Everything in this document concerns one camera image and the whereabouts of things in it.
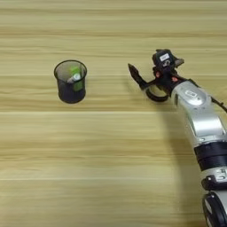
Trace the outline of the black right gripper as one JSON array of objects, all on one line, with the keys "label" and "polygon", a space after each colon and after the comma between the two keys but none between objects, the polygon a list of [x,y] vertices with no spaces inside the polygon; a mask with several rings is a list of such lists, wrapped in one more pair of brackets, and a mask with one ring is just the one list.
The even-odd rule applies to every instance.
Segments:
[{"label": "black right gripper", "polygon": [[[175,66],[179,67],[184,63],[183,59],[176,59]],[[146,82],[139,74],[138,70],[131,64],[128,64],[131,77],[138,84],[141,90],[154,85],[156,83],[160,90],[163,90],[167,95],[171,96],[173,89],[182,82],[186,82],[187,79],[180,76],[175,69],[165,69],[161,71],[158,67],[153,67],[153,74],[155,80]]]}]

